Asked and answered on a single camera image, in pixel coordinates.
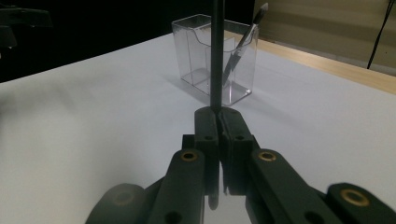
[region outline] black background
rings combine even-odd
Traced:
[[[0,49],[0,82],[29,76],[172,33],[171,22],[211,15],[212,0],[3,1],[47,10],[52,28],[13,25],[18,46]],[[254,0],[226,0],[225,19],[251,23]]]

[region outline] wooden strip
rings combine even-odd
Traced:
[[[258,49],[377,90],[396,94],[396,77],[390,75],[337,62],[297,49],[290,49],[260,39]]]

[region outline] beige wall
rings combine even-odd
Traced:
[[[268,14],[260,38],[365,67],[389,0],[256,0]],[[373,70],[396,75],[396,6],[382,33]]]

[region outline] pen holder compartment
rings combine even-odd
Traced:
[[[210,95],[211,18],[194,15],[173,21],[172,29],[180,78]],[[232,105],[253,91],[258,28],[238,46],[248,30],[246,24],[224,21],[223,105]]]

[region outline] black rod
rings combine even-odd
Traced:
[[[210,64],[210,107],[218,114],[221,110],[222,64],[224,41],[224,0],[213,0]]]

